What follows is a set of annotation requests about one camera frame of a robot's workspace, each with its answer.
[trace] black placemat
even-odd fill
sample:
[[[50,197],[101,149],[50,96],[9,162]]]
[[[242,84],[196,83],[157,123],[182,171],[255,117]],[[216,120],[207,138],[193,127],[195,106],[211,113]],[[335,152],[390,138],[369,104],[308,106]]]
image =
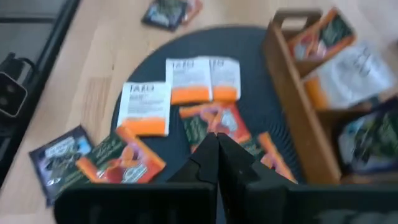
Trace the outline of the black placemat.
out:
[[[225,56],[239,60],[241,65],[241,99],[239,112],[251,134],[268,131],[286,164],[299,182],[304,182],[301,165],[295,153],[289,129],[271,77],[264,64],[261,42],[266,30],[259,27],[231,26],[200,30],[177,38],[148,56],[128,81],[152,82],[165,80],[167,58],[189,58],[200,55]],[[120,96],[116,102],[111,130],[116,128]],[[167,163],[156,178],[165,181],[184,164],[190,150],[178,106],[170,111],[170,134],[167,138],[142,138]]]

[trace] wooden table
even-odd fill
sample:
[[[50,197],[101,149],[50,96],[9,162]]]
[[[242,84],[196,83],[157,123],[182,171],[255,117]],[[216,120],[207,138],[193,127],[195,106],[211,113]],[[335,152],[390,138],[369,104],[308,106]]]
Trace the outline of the wooden table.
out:
[[[1,189],[0,223],[54,223],[28,152],[80,123],[95,143],[100,142],[109,134],[114,105],[126,78],[156,48],[187,32],[223,24],[266,26],[279,7],[328,10],[335,4],[360,38],[370,40],[391,65],[398,61],[397,47],[392,44],[398,36],[393,29],[397,27],[396,0],[385,0],[385,6],[378,8],[374,5],[382,3],[372,0],[204,0],[201,14],[176,33],[141,25],[149,3],[82,0]]]

